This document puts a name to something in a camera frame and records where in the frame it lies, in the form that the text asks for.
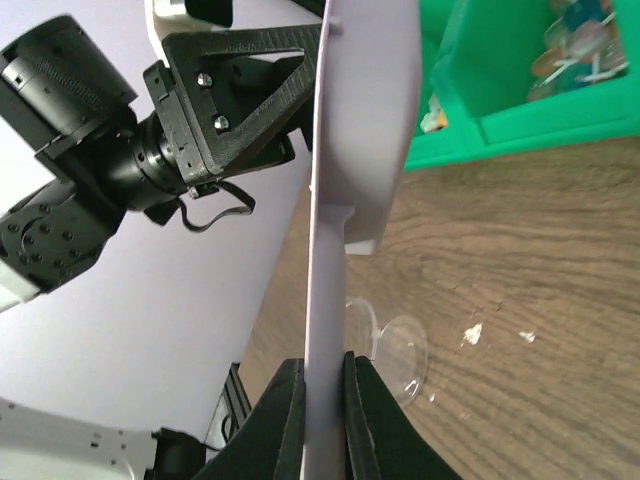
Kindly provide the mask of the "lilac slotted plastic scoop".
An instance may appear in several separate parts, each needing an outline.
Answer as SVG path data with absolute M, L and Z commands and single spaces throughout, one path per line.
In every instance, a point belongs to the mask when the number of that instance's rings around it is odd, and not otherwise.
M 420 106 L 416 1 L 330 1 L 314 98 L 300 475 L 345 475 L 346 261 L 384 234 Z

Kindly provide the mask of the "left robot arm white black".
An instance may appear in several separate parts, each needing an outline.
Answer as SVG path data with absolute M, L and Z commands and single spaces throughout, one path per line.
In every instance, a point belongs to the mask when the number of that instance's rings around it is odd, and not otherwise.
M 47 412 L 204 434 L 253 328 L 304 163 L 320 28 L 173 33 L 152 112 L 74 18 L 1 53 L 1 115 L 53 180 L 1 219 L 27 304 L 1 328 L 1 391 Z

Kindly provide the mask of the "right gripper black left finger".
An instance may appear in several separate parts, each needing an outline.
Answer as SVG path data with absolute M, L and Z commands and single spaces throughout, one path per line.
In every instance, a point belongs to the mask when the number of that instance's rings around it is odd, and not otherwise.
M 298 479 L 305 440 L 304 361 L 287 359 L 239 432 L 197 479 Z

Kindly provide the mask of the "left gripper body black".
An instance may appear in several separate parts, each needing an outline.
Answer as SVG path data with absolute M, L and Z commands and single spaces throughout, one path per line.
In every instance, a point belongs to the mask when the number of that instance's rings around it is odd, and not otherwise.
M 144 80 L 186 184 L 218 182 L 295 158 L 285 128 L 290 115 L 279 106 L 268 113 L 274 94 L 253 87 L 237 91 L 226 76 L 202 86 L 161 61 L 145 70 Z

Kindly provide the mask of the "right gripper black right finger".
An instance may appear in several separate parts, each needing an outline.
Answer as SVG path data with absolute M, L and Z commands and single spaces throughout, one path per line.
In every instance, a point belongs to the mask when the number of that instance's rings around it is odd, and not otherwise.
M 343 362 L 348 479 L 458 479 L 415 430 L 369 358 Z

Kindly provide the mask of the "finger of the left gripper black triangular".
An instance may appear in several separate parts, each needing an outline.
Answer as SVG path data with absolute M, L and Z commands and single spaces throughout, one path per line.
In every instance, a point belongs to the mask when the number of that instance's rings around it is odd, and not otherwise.
M 312 139 L 321 27 L 173 33 L 162 42 L 173 81 L 161 118 L 184 176 L 237 176 L 295 157 Z

